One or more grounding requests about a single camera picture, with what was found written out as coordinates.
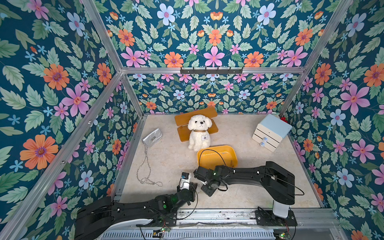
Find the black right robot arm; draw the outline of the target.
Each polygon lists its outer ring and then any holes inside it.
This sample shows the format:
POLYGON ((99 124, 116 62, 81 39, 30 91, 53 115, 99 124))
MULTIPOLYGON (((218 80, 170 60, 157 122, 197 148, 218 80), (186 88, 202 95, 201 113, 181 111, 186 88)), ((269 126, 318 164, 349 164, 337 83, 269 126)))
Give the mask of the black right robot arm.
POLYGON ((230 185, 252 185, 264 188, 273 198, 273 217, 286 219, 295 203, 295 175, 272 161, 254 168, 216 166, 213 170, 198 167, 194 177, 203 183, 202 191, 211 197, 225 192, 230 185))

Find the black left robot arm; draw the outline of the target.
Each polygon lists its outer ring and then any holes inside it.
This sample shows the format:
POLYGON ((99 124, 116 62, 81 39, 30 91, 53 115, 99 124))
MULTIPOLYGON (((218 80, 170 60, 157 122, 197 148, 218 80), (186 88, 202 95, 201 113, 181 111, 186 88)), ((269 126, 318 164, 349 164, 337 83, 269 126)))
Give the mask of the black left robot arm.
POLYGON ((101 198, 78 211, 75 224, 76 240, 93 240, 109 227, 133 221, 135 227, 174 227, 179 220, 178 210, 196 200, 197 183, 175 194, 159 195, 138 203, 113 202, 111 197, 101 198))

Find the yellow plastic storage box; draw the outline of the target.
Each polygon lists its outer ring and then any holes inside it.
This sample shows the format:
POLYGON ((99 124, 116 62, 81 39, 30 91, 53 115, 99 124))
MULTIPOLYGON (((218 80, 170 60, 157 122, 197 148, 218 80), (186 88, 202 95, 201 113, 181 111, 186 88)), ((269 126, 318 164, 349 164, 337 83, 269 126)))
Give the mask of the yellow plastic storage box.
POLYGON ((197 153, 198 166, 214 169, 216 166, 236 168, 238 159, 235 150, 228 145, 202 149, 197 153))

